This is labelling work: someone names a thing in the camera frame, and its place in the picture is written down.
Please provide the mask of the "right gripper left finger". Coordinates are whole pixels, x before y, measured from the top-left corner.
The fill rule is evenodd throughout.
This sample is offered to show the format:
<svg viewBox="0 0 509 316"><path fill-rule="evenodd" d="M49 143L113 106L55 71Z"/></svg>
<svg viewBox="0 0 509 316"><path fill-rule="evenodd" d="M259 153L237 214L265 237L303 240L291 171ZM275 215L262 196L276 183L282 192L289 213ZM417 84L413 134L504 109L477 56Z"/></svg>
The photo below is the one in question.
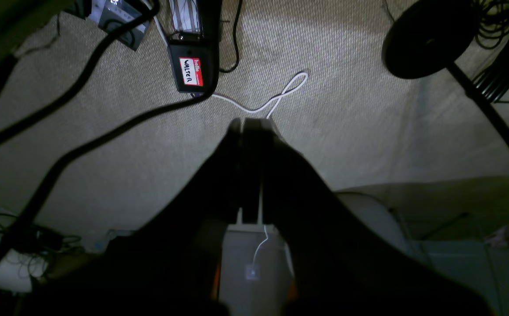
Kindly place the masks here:
<svg viewBox="0 0 509 316"><path fill-rule="evenodd" d="M24 316L228 315L212 297L239 212L255 222L255 120L235 119L214 153L148 224L36 290Z"/></svg>

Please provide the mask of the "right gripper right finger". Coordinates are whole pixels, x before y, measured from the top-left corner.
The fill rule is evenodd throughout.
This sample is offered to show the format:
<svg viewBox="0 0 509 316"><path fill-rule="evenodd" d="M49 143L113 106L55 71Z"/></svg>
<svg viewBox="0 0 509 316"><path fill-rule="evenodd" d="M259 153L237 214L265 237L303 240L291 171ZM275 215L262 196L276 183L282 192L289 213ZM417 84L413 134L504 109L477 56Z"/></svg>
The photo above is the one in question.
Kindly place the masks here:
<svg viewBox="0 0 509 316"><path fill-rule="evenodd" d="M297 297L285 316L490 316L477 292L375 234L266 119L242 130L242 220L273 224L290 247Z"/></svg>

